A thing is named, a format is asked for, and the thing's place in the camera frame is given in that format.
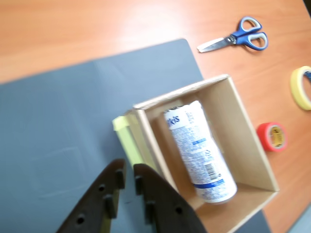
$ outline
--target cardboard box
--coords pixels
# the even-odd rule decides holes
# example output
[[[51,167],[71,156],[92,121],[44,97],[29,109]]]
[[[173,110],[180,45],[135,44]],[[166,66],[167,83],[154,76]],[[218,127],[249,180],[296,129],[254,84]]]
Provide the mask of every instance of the cardboard box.
[[[238,185],[228,203],[200,199],[191,184],[163,111],[199,100]],[[279,188],[256,131],[229,75],[221,75],[138,103],[126,114],[145,163],[151,164],[196,210],[209,233],[234,232]]]

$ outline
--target blue scissors handle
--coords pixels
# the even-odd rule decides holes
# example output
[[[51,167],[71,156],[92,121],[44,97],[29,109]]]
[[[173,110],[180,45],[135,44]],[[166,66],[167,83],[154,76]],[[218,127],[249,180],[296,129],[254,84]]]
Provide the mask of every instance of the blue scissors handle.
[[[243,27],[243,24],[245,21],[252,22],[254,26],[251,27],[250,29],[245,29]],[[262,25],[257,20],[255,20],[253,17],[246,16],[241,19],[238,30],[231,35],[236,38],[235,44],[246,45],[250,47],[251,49],[261,51],[268,47],[268,38],[267,38],[266,33],[256,33],[261,28],[262,28]],[[258,47],[252,43],[252,40],[256,40],[259,38],[263,39],[264,41],[264,45],[262,47]]]
[[[245,29],[243,27],[243,23],[245,21],[252,22],[254,24],[254,27],[251,27],[250,29]],[[238,30],[236,32],[234,32],[232,35],[235,37],[239,37],[241,35],[255,33],[255,32],[259,31],[261,28],[262,28],[262,25],[257,20],[255,20],[253,17],[245,16],[241,19]]]
[[[258,47],[252,43],[252,40],[263,39],[264,45],[262,47]],[[266,33],[253,33],[250,35],[244,35],[237,38],[236,45],[246,45],[251,49],[262,51],[268,47],[268,38]]]

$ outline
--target tape roll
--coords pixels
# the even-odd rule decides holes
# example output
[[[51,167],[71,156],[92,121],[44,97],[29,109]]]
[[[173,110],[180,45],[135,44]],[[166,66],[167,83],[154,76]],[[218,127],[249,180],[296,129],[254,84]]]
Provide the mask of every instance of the tape roll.
[[[278,123],[269,122],[259,125],[257,134],[265,151],[279,152],[287,147],[284,128]]]
[[[303,88],[303,76],[306,75],[311,81],[311,67],[295,69],[291,76],[291,90],[296,103],[304,110],[311,110],[311,101]]]

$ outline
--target orange wooden desk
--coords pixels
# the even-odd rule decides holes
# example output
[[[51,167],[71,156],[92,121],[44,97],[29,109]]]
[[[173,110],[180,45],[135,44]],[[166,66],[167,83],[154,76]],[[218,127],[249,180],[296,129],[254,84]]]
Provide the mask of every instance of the orange wooden desk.
[[[263,25],[267,50],[197,53],[196,46],[233,32],[246,15]],[[277,121],[287,129],[288,148],[268,154],[281,188],[265,208],[273,232],[285,232],[310,203],[311,112],[294,103],[289,89],[291,72],[311,66],[311,20],[302,0],[2,0],[0,34],[2,83],[187,39],[205,78],[233,77],[255,127]]]

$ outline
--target scissors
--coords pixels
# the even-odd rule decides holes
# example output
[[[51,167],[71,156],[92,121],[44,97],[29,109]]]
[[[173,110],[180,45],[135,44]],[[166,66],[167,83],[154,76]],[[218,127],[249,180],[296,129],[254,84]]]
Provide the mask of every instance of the scissors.
[[[250,29],[245,29],[243,27],[243,23],[245,21],[250,21],[254,26]],[[268,47],[268,38],[264,32],[256,33],[261,28],[262,25],[257,20],[253,17],[246,16],[241,19],[239,28],[236,32],[232,33],[230,36],[218,38],[201,44],[197,47],[197,49],[199,52],[208,52],[221,49],[229,45],[246,45],[251,49],[262,51]],[[264,41],[264,45],[262,47],[258,47],[252,43],[252,40],[258,38],[261,38]]]

